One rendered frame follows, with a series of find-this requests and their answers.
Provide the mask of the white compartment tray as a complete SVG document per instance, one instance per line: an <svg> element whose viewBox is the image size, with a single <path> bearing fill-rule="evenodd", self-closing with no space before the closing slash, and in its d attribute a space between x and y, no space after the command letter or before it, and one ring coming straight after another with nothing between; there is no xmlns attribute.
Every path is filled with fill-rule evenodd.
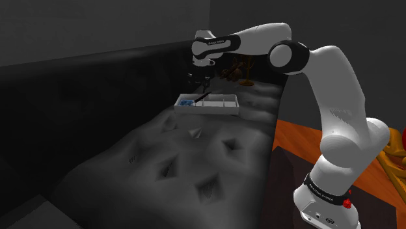
<svg viewBox="0 0 406 229"><path fill-rule="evenodd" d="M239 102L235 94L209 94L193 106L179 106L181 100L195 100L203 94L180 94L174 104L174 111L194 115L237 115Z"/></svg>

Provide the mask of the black pen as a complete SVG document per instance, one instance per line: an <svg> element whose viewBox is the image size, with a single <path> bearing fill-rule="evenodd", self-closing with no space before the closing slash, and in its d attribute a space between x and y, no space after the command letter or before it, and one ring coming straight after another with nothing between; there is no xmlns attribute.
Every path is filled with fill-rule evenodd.
<svg viewBox="0 0 406 229"><path fill-rule="evenodd" d="M201 100L203 100L206 96L208 96L209 94L211 94L211 92L206 92L205 94L201 95L200 97L198 97L197 99L194 100L194 103L197 103Z"/></svg>

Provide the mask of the yellow curved wooden object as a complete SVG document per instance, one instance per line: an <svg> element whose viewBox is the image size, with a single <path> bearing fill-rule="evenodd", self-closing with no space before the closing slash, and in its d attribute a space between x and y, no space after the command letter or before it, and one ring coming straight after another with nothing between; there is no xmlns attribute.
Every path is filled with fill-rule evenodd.
<svg viewBox="0 0 406 229"><path fill-rule="evenodd" d="M400 133L389 128L390 139L377 160L406 204L406 128Z"/></svg>

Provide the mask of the dark tufted sofa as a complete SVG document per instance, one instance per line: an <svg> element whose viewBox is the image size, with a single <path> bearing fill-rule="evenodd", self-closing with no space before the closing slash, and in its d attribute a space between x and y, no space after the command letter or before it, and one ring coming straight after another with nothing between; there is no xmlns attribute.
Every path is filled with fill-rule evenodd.
<svg viewBox="0 0 406 229"><path fill-rule="evenodd" d="M287 77L219 79L237 115L180 114L189 42L0 67L0 229L264 229Z"/></svg>

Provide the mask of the brown teddy bear figure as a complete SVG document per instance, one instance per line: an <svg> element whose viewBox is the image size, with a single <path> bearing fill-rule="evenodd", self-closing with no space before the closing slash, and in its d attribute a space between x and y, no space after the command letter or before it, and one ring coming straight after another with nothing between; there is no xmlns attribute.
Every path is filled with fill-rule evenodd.
<svg viewBox="0 0 406 229"><path fill-rule="evenodd" d="M226 79L227 81L238 81L243 77L241 68L245 67L245 65L246 64L244 62L233 62L231 68L225 69L221 72L220 78Z"/></svg>

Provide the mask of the golden branched stand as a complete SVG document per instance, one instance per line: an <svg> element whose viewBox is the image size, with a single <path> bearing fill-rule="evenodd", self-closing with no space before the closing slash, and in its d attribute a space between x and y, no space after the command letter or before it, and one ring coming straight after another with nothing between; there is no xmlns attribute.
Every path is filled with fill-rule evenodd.
<svg viewBox="0 0 406 229"><path fill-rule="evenodd" d="M242 67L246 69L245 79L240 81L239 84L242 86L250 87L254 85L254 82L250 80L250 69L254 66L255 60L252 55L242 55Z"/></svg>

